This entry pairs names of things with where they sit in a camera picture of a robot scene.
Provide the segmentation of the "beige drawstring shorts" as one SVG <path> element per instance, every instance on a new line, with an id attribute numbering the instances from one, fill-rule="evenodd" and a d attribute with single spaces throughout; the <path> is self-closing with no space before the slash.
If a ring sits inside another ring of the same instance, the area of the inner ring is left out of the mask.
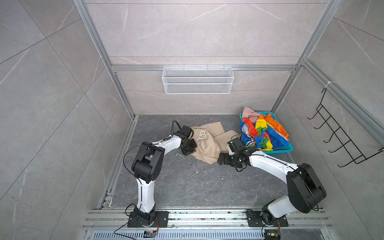
<path id="1" fill-rule="evenodd" d="M 228 154 L 228 142 L 240 137 L 233 130 L 225 131 L 221 122 L 192 127 L 197 147 L 192 156 L 207 164 L 215 164 L 220 153 Z"/>

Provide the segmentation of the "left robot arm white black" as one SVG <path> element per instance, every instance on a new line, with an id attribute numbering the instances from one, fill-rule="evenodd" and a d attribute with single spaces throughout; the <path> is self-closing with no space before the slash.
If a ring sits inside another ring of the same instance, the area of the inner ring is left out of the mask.
<path id="1" fill-rule="evenodd" d="M 132 171 L 138 184 L 138 203 L 134 213 L 140 223 L 149 227 L 155 221 L 156 204 L 154 200 L 155 180 L 160 175 L 164 156 L 181 149 L 183 155 L 194 153 L 197 143 L 185 136 L 168 136 L 159 142 L 143 142 L 132 164 Z"/>

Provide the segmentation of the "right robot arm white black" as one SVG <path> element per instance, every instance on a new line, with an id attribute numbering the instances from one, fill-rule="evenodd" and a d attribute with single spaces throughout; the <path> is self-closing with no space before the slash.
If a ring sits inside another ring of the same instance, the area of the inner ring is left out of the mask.
<path id="1" fill-rule="evenodd" d="M 327 196 L 327 192 L 312 166 L 296 165 L 272 157 L 255 148 L 229 147 L 228 153 L 220 153 L 219 165 L 234 167 L 238 172 L 246 167 L 261 169 L 287 185 L 287 195 L 272 200 L 264 205 L 261 218 L 265 225 L 272 226 L 278 219 L 294 213 L 309 213 L 319 209 L 319 203 Z"/>

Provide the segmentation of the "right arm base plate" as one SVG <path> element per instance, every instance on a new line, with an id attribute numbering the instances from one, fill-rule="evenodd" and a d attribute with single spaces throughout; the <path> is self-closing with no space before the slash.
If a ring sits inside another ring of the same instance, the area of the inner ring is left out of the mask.
<path id="1" fill-rule="evenodd" d="M 288 227 L 288 221 L 286 216 L 275 218 L 268 213 L 262 211 L 254 211 L 248 209 L 245 211 L 246 219 L 249 227 Z"/>

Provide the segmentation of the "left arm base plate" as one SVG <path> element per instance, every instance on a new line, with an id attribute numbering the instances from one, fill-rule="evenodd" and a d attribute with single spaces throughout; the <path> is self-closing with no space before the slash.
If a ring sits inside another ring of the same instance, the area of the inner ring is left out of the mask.
<path id="1" fill-rule="evenodd" d="M 160 227 L 166 228 L 169 221 L 169 212 L 167 211 L 155 211 L 148 214 L 142 212 L 131 212 L 129 221 L 127 224 L 128 228 L 149 228 L 149 227 Z"/>

